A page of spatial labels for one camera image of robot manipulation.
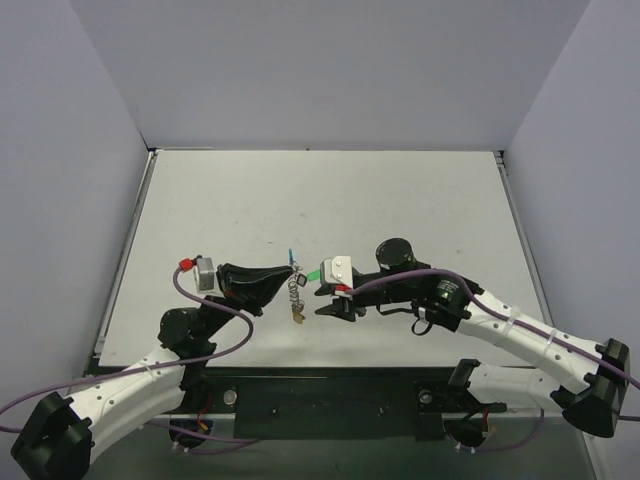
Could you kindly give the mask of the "metal key organizer blue handle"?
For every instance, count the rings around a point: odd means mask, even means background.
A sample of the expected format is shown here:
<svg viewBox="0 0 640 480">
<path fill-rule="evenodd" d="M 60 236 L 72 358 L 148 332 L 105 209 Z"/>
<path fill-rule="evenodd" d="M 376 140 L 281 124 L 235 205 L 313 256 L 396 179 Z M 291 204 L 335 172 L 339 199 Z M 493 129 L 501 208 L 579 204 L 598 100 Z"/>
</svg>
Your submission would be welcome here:
<svg viewBox="0 0 640 480">
<path fill-rule="evenodd" d="M 296 312 L 302 313 L 304 315 L 305 302 L 300 295 L 300 289 L 302 288 L 302 286 L 299 286 L 296 283 L 296 276 L 298 274 L 303 274 L 303 269 L 296 261 L 296 258 L 292 249 L 288 251 L 288 259 L 289 259 L 289 265 L 292 269 L 292 275 L 288 280 L 287 290 L 288 290 L 289 302 L 290 302 L 292 318 L 293 318 L 293 314 Z"/>
</svg>

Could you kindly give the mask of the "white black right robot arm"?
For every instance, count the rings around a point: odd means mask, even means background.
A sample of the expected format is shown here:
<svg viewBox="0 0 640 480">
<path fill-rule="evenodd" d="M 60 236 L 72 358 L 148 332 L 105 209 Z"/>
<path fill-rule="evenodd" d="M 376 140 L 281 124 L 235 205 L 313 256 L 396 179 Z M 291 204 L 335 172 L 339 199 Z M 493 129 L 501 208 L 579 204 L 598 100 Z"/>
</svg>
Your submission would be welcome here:
<svg viewBox="0 0 640 480">
<path fill-rule="evenodd" d="M 405 239 L 384 241 L 375 257 L 376 273 L 357 271 L 348 256 L 324 259 L 316 293 L 331 302 L 318 314 L 353 322 L 370 308 L 382 315 L 410 313 L 427 330 L 442 327 L 485 341 L 525 364 L 460 361 L 446 386 L 453 406 L 537 408 L 558 412 L 596 437 L 614 435 L 634 382 L 626 344 L 583 339 L 528 316 L 476 282 L 417 260 Z"/>
</svg>

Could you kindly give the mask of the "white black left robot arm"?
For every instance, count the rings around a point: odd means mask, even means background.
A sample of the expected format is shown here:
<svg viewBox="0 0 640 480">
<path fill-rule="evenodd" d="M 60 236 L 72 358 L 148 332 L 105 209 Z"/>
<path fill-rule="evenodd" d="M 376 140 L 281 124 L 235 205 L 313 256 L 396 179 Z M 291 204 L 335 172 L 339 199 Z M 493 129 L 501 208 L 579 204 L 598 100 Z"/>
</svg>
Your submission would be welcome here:
<svg viewBox="0 0 640 480">
<path fill-rule="evenodd" d="M 234 318 L 249 328 L 292 277 L 291 266 L 243 268 L 224 264 L 213 271 L 218 296 L 199 297 L 185 290 L 182 274 L 204 258 L 179 262 L 172 275 L 178 293 L 195 308 L 166 311 L 159 344 L 141 360 L 112 374 L 33 392 L 38 402 L 25 425 L 16 430 L 11 455 L 30 479 L 81 479 L 109 447 L 155 417 L 180 408 L 192 412 L 206 397 L 202 383 L 207 363 L 222 357 L 212 337 Z"/>
</svg>

